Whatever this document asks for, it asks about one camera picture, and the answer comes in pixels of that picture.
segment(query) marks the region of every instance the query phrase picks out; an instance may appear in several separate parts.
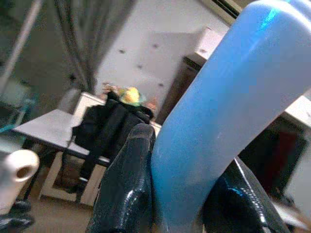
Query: table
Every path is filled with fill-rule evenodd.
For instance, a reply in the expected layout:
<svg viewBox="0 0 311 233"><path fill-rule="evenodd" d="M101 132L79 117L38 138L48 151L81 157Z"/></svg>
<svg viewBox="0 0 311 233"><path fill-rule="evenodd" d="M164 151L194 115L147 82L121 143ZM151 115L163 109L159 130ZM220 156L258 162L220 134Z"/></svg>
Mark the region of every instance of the table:
<svg viewBox="0 0 311 233"><path fill-rule="evenodd" d="M71 138L71 128L75 126L77 119L61 110L55 109L49 113L46 113L36 119L33 119L25 124L17 126L13 129L14 132L20 133L34 142L47 146L48 154L49 150L64 151ZM66 150L68 154L75 157L85 159L89 151L71 142L70 146ZM108 158L100 156L97 164L108 167L110 160ZM39 171L42 168L40 163L39 169L33 176L27 191L24 195L26 200L30 194L30 191L38 177Z"/></svg>

